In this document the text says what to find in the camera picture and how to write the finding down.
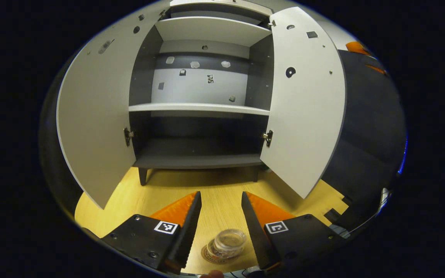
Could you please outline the clear glass bottle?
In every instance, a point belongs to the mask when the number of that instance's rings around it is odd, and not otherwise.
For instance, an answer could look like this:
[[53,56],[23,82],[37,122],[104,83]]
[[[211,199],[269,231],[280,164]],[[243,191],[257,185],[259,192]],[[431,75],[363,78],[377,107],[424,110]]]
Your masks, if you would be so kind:
[[207,255],[213,260],[229,260],[239,256],[247,236],[240,229],[225,229],[219,232],[206,246]]

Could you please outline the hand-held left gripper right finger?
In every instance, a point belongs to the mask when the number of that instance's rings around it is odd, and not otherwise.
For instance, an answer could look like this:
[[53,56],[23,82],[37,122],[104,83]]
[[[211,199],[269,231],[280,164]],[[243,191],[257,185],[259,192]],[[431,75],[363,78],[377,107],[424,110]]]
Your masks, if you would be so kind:
[[242,193],[241,207],[258,266],[265,271],[309,266],[346,244],[314,215],[295,217],[250,192]]

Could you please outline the white and grey cabinet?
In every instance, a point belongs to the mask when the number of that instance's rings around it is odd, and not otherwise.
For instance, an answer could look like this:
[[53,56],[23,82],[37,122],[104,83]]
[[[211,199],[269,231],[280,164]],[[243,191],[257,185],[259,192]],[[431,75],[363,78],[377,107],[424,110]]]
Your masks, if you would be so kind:
[[[267,28],[273,9],[246,0],[172,0],[166,18],[218,17]],[[251,47],[201,40],[164,41],[150,29],[138,51],[129,106],[210,103],[270,111],[273,35]],[[269,116],[197,111],[129,112],[139,179],[150,169],[190,170],[262,164]]]

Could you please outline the black backdrop cloth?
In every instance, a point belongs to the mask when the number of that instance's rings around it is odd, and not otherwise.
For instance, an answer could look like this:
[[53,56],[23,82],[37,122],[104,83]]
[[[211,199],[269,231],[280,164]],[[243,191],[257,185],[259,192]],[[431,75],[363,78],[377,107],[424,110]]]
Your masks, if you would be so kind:
[[377,212],[405,156],[407,128],[399,93],[384,66],[371,56],[338,51],[346,81],[339,141],[322,180],[348,208],[333,224],[357,229]]

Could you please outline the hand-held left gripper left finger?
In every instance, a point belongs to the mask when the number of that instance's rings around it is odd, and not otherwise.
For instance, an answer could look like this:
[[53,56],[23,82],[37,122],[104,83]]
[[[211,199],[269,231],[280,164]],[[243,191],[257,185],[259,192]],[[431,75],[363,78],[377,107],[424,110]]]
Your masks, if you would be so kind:
[[196,191],[151,216],[132,215],[101,241],[145,267],[178,275],[187,265],[201,208]]

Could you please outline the white cabinet shelf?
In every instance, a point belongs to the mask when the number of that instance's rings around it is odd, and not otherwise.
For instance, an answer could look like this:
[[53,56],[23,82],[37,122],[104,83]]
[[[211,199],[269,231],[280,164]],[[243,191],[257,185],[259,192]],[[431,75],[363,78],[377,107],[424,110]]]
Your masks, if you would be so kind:
[[197,111],[197,112],[222,112],[222,113],[241,113],[252,115],[269,116],[270,111],[260,108],[240,105],[222,105],[210,103],[146,103],[131,105],[129,112],[143,111]]
[[155,27],[164,41],[201,40],[246,47],[272,33],[266,28],[238,20],[203,16],[160,20]]

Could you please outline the white cabinet door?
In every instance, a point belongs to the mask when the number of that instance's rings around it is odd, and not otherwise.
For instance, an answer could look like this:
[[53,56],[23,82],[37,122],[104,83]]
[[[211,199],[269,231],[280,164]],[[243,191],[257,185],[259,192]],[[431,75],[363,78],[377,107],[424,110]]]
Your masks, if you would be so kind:
[[135,160],[127,146],[129,90],[143,40],[170,0],[159,0],[92,37],[70,64],[56,122],[65,161],[89,199],[104,209]]
[[299,7],[270,16],[274,70],[261,160],[300,197],[319,182],[339,141],[346,81],[338,49]]

